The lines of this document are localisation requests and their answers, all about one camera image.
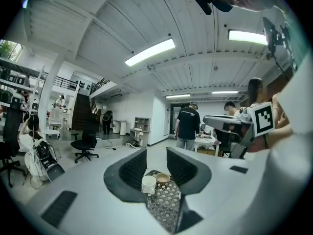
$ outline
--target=trash can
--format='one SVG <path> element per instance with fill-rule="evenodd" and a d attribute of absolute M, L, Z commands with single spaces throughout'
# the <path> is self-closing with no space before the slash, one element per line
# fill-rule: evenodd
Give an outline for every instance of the trash can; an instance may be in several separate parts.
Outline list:
<path fill-rule="evenodd" d="M 113 133 L 119 133 L 119 131 L 121 130 L 121 122 L 113 120 L 113 125 Z"/>
<path fill-rule="evenodd" d="M 126 125 L 127 125 L 126 121 L 121 121 L 121 136 L 126 135 Z"/>

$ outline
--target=white column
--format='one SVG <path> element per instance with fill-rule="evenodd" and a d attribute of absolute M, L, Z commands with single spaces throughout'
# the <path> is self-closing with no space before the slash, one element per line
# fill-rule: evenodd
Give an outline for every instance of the white column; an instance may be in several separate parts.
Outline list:
<path fill-rule="evenodd" d="M 67 52 L 59 54 L 57 56 L 57 58 L 55 59 L 53 65 L 51 66 L 51 69 L 49 71 L 48 77 L 45 80 L 43 90 L 41 92 L 39 108 L 38 108 L 38 117 L 39 117 L 41 130 L 44 130 L 45 126 L 46 126 L 46 114 L 47 114 L 50 94 L 52 91 L 54 80 L 58 75 L 58 72 L 61 68 L 62 63 L 64 62 L 64 58 L 65 58 L 66 53 Z"/>

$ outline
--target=doorway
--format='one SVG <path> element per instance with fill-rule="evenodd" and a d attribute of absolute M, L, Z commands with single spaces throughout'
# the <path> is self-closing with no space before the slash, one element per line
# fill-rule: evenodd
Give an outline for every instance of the doorway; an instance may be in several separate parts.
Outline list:
<path fill-rule="evenodd" d="M 176 119 L 182 108 L 189 106 L 189 103 L 171 104 L 171 122 L 170 122 L 170 134 L 174 134 Z"/>

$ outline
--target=black t-shirt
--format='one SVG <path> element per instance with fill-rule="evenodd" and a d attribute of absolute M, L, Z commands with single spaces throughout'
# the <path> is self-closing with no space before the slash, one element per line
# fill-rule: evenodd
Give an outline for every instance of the black t-shirt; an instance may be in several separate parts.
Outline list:
<path fill-rule="evenodd" d="M 195 139 L 195 132 L 199 133 L 200 116 L 199 113 L 188 107 L 180 110 L 177 119 L 179 122 L 178 137 L 180 139 Z"/>

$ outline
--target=dark hair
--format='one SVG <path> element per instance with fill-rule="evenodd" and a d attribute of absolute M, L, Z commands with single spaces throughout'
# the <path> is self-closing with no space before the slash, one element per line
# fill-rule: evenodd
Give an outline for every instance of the dark hair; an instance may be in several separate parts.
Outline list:
<path fill-rule="evenodd" d="M 249 104 L 253 104 L 256 102 L 258 98 L 258 90 L 263 85 L 263 79 L 255 77 L 250 79 L 248 84 L 248 96 L 249 96 Z"/>
<path fill-rule="evenodd" d="M 31 130 L 28 134 L 33 139 L 42 139 L 42 137 L 38 134 L 39 130 L 39 118 L 38 116 L 31 116 L 28 122 L 28 128 Z"/>
<path fill-rule="evenodd" d="M 236 108 L 236 105 L 235 105 L 235 103 L 234 103 L 233 101 L 228 101 L 228 102 L 224 105 L 224 110 L 225 110 L 225 108 L 226 108 L 227 106 L 231 106 L 231 107 Z"/>

